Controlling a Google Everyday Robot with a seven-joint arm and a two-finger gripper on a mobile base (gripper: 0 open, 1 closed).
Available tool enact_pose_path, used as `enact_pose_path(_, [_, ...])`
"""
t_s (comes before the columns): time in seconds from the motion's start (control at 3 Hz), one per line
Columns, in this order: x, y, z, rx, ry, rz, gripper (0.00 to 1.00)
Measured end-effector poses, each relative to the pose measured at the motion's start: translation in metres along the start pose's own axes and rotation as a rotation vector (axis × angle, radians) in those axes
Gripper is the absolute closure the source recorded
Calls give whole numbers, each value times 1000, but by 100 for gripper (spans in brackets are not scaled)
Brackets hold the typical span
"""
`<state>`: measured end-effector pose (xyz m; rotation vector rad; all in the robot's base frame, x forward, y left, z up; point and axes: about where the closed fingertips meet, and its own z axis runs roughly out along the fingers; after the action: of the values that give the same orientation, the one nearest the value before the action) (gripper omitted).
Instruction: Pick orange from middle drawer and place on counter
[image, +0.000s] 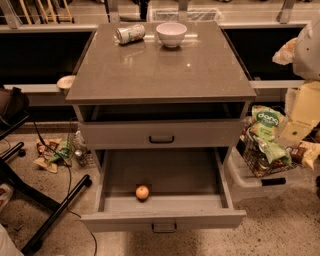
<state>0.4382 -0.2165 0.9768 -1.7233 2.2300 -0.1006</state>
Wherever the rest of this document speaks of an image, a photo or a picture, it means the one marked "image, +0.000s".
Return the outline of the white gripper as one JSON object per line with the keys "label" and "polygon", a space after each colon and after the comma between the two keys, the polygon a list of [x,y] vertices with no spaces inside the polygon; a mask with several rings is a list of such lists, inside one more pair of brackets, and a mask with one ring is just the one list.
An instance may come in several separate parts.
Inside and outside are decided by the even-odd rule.
{"label": "white gripper", "polygon": [[[286,42],[272,57],[279,65],[293,62],[296,38]],[[298,89],[289,88],[285,97],[285,119],[280,138],[305,138],[320,122],[320,82],[313,81]]]}

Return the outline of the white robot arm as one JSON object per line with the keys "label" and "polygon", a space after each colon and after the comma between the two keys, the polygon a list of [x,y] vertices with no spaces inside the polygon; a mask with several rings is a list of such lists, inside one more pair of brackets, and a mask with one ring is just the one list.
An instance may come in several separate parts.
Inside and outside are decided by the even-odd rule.
{"label": "white robot arm", "polygon": [[293,72],[305,80],[288,92],[286,121],[278,138],[300,141],[320,121],[320,14],[317,14],[296,38],[285,43],[272,57],[274,63],[293,65]]}

